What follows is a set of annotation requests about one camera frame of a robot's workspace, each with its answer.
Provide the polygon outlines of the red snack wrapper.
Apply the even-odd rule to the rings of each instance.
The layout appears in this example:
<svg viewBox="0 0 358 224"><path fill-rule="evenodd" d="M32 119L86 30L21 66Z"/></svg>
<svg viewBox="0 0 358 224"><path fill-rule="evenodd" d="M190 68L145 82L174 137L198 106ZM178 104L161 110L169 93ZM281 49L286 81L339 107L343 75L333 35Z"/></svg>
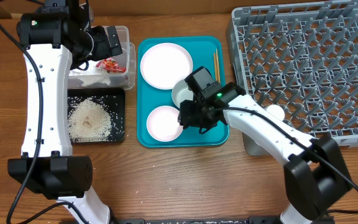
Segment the red snack wrapper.
<svg viewBox="0 0 358 224"><path fill-rule="evenodd" d="M108 73L124 73L126 71L126 68L120 67L112 57L100 60L95 67Z"/></svg>

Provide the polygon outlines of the grey bowl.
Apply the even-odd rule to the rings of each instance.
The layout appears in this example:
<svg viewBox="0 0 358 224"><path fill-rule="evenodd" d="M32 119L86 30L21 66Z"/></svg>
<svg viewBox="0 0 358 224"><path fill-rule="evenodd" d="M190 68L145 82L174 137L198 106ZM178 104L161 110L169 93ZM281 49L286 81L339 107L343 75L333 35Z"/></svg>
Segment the grey bowl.
<svg viewBox="0 0 358 224"><path fill-rule="evenodd" d="M188 85L184 80L180 80L173 87L172 100L177 108L180 107L181 102L185 100L193 100L193 92L188 88Z"/></svg>

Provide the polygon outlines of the white napkin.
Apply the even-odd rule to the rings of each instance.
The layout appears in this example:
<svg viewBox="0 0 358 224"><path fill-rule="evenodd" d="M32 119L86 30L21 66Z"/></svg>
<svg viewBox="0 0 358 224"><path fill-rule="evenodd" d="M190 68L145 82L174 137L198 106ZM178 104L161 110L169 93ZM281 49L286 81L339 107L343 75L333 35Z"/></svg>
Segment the white napkin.
<svg viewBox="0 0 358 224"><path fill-rule="evenodd" d="M87 70L74 69L69 72L69 86L88 87L91 85L110 85L109 73L99 68L89 68Z"/></svg>

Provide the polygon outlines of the small white plate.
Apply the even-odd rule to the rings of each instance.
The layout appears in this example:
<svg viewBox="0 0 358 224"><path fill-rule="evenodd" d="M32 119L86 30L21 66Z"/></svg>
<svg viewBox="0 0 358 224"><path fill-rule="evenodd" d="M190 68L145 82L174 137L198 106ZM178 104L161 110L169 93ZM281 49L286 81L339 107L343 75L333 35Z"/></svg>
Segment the small white plate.
<svg viewBox="0 0 358 224"><path fill-rule="evenodd" d="M147 117L148 133L157 141L170 142L180 136L183 126L178 121L179 111L172 106L159 106Z"/></svg>

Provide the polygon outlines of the white cup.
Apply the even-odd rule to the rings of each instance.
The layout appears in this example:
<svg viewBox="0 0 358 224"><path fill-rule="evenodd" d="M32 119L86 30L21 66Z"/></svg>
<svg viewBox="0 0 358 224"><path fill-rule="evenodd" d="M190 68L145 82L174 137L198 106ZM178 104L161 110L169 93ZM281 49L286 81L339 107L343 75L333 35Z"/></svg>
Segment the white cup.
<svg viewBox="0 0 358 224"><path fill-rule="evenodd" d="M276 117L277 119L279 119L280 121L283 121L285 119L284 109L279 105L275 105L275 104L269 105L265 108L265 110L271 115L273 115L274 117Z"/></svg>

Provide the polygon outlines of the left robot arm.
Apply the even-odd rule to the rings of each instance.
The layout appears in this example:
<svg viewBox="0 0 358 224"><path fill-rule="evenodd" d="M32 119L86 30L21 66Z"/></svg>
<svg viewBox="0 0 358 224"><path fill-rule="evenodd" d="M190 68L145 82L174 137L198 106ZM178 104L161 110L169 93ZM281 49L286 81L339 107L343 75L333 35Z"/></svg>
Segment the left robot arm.
<svg viewBox="0 0 358 224"><path fill-rule="evenodd" d="M115 28L92 26L88 3L45 1L22 15L15 44L27 71L27 125L20 157L9 159L9 175L28 189L65 207L78 223L116 223L92 188L87 156L74 156L68 133L68 76L89 61L122 53Z"/></svg>

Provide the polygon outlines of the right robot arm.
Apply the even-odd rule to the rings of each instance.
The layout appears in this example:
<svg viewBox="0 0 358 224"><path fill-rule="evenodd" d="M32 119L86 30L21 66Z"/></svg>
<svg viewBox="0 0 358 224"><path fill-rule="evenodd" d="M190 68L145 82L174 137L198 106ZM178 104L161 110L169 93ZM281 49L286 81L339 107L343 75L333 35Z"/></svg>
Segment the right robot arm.
<svg viewBox="0 0 358 224"><path fill-rule="evenodd" d="M183 128L200 134L218 123L240 130L283 167L289 207L280 223L315 223L351 190L351 177L337 142L316 139L287 124L258 105L235 83L222 86L205 67L185 78L192 100L180 104Z"/></svg>

